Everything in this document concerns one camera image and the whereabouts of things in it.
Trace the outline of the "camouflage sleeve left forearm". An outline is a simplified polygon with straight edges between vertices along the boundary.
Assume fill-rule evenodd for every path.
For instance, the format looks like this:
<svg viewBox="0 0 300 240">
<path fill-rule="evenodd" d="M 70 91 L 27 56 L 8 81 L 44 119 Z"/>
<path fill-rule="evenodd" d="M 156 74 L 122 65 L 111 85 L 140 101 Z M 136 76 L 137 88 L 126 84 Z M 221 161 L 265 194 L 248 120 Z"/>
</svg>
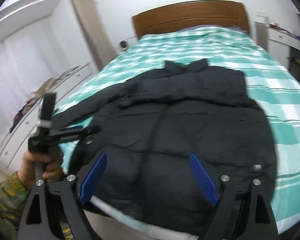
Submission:
<svg viewBox="0 0 300 240">
<path fill-rule="evenodd" d="M 17 239 L 29 195 L 29 190 L 20 182 L 17 172 L 0 183 L 0 239 Z"/>
</svg>

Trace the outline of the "person's left hand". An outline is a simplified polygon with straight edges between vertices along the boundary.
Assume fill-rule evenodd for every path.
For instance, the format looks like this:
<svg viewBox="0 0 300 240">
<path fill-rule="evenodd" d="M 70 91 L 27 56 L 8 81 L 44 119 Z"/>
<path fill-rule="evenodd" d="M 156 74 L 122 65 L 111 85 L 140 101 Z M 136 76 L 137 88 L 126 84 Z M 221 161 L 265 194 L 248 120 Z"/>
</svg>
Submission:
<svg viewBox="0 0 300 240">
<path fill-rule="evenodd" d="M 29 190 L 36 183 L 36 165 L 40 164 L 43 167 L 42 178 L 47 182 L 58 181 L 62 174 L 63 152 L 56 146 L 49 149 L 48 154 L 27 151 L 23 154 L 21 168 L 17 175 L 20 182 Z"/>
</svg>

